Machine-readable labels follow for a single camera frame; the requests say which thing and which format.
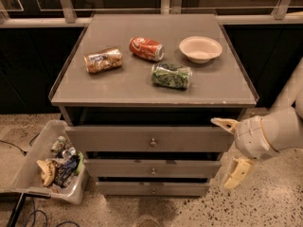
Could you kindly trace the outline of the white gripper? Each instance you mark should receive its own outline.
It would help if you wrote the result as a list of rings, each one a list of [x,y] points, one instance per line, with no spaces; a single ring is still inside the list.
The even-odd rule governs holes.
[[[241,122],[231,118],[213,117],[211,123],[234,134],[237,149],[251,159],[266,160],[278,155],[266,137],[261,117],[254,116]],[[225,178],[223,187],[234,189],[243,182],[255,169],[255,162],[246,158],[233,158]]]

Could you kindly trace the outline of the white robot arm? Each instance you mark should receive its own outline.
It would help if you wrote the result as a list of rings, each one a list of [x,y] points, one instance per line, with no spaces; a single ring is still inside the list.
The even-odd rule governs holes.
[[[211,122],[231,133],[245,158],[234,158],[224,179],[236,188],[255,170],[256,162],[278,156],[288,148],[303,148],[303,61],[300,61],[270,112],[242,121],[214,117]]]

